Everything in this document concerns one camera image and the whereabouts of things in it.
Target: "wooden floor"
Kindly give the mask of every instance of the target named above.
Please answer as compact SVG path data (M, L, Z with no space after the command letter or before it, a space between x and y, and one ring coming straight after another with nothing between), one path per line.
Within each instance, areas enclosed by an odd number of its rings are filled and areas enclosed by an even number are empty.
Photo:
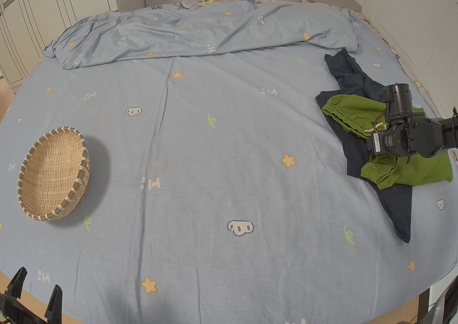
M0 80L0 122L3 119L3 115L10 106L14 97L14 93L9 89L5 80ZM6 290L6 286L10 282L2 272L0 272L0 292L3 293ZM38 299L31 296L29 293L22 291L21 302L29 308L32 312L44 318L44 313L48 303L42 303ZM410 322L418 312L418 298L415 298L411 302L404 306L384 315L378 319L371 321L369 324L397 324L400 321ZM64 315L62 318L63 324L83 324L76 319Z

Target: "woven bamboo basket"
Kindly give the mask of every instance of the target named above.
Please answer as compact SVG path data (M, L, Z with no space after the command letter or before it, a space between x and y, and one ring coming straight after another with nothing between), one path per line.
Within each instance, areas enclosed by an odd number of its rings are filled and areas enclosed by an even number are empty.
M89 167L86 141L77 129L61 127L44 134L19 171L17 194L22 210L38 221L67 216L86 191Z

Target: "white headboard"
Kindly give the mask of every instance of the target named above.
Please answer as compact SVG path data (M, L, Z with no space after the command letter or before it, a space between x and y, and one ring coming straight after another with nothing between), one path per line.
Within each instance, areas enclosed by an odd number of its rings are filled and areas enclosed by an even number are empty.
M458 0L370 0L363 14L398 52L439 114L451 117L458 108Z

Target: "mattress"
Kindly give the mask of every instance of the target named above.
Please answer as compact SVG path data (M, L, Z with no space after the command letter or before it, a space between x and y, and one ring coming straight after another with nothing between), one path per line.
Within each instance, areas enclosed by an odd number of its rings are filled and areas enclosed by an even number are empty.
M458 182L414 187L397 238L315 101L338 89L324 55L342 47L433 115L348 10L207 2L70 28L0 124L0 270L26 267L44 302L58 284L88 324L354 324L408 302L457 263ZM34 221L19 168L63 126L86 139L89 186L67 217Z

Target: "bed sheet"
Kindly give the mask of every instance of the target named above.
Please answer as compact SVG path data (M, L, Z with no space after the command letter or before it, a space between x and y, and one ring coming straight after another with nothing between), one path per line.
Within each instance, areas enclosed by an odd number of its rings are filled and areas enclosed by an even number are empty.
M410 83L369 25L348 20L364 72ZM24 289L44 302L59 284L63 311L88 324L354 324L408 302L456 265L457 180L414 187L411 242L396 237L375 192L346 175L315 101L338 89L324 61L335 52L292 44L72 70L45 57L0 125L0 269L25 266ZM61 126L85 136L89 186L68 217L33 221L18 170Z

